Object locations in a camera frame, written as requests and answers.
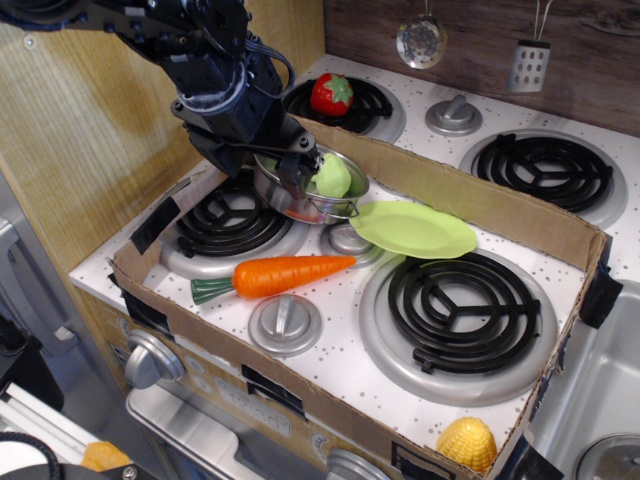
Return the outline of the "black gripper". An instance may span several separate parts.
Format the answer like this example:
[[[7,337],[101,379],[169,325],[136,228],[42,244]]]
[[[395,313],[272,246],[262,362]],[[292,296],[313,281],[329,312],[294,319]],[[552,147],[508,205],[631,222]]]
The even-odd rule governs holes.
[[[315,138],[286,113],[277,74],[181,74],[172,113],[196,150],[231,178],[258,153],[276,159],[280,183],[304,199],[320,166]]]

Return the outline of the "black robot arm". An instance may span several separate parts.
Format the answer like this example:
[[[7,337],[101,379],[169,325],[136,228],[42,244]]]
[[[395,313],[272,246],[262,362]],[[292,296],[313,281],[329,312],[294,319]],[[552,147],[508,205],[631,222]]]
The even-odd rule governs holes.
[[[171,79],[173,115],[196,150],[230,177],[265,155],[300,199],[319,171],[314,136],[283,105],[295,73],[280,79],[273,63],[290,63],[249,30],[241,1],[4,1],[1,20],[27,31],[117,36]]]

